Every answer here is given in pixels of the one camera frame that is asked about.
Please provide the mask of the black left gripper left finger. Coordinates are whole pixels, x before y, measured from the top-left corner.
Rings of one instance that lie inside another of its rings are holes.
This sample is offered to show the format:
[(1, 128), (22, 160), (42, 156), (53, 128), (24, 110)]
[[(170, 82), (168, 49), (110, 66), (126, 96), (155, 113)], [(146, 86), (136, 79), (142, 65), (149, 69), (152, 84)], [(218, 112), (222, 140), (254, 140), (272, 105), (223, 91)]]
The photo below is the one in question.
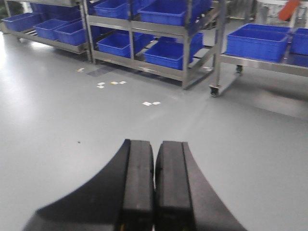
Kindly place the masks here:
[(154, 158), (149, 141), (124, 140), (88, 182), (38, 209), (25, 231), (150, 231)]

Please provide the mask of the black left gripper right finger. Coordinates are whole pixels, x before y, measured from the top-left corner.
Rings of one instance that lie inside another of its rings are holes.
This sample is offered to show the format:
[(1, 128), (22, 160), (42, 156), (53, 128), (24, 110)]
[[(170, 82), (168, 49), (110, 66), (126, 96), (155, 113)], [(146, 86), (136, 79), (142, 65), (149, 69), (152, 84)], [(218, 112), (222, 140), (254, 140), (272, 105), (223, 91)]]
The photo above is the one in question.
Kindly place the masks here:
[(157, 231), (245, 230), (200, 170), (187, 142), (162, 142), (155, 186)]

